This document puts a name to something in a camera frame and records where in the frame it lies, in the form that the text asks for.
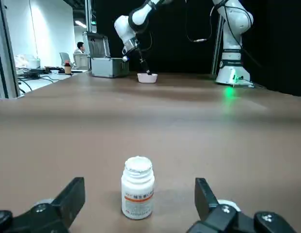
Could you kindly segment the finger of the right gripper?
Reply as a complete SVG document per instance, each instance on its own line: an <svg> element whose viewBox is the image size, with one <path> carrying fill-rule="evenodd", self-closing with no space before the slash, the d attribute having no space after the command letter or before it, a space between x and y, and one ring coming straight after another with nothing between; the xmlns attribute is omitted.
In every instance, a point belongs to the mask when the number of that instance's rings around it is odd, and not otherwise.
<svg viewBox="0 0 301 233"><path fill-rule="evenodd" d="M143 59L143 58L140 59L140 65L146 74L152 74L152 72L149 69L148 63L146 62L145 59Z"/></svg>

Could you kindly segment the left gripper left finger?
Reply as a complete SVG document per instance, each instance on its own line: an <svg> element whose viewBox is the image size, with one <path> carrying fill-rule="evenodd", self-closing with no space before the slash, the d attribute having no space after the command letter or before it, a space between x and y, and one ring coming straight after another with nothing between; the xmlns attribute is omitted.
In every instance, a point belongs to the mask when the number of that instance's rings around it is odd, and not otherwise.
<svg viewBox="0 0 301 233"><path fill-rule="evenodd" d="M68 233L85 204L85 180L75 177L50 203L13 216L0 210L0 233Z"/></svg>

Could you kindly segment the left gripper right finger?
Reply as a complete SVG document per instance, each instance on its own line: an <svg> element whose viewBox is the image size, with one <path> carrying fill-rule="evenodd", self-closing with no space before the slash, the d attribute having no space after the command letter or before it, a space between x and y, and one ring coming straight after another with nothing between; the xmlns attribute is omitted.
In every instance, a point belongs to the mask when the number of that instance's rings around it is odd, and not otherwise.
<svg viewBox="0 0 301 233"><path fill-rule="evenodd" d="M194 203L199 221L187 233L294 233L279 214L260 211L249 217L232 204L220 204L204 178L195 179Z"/></svg>

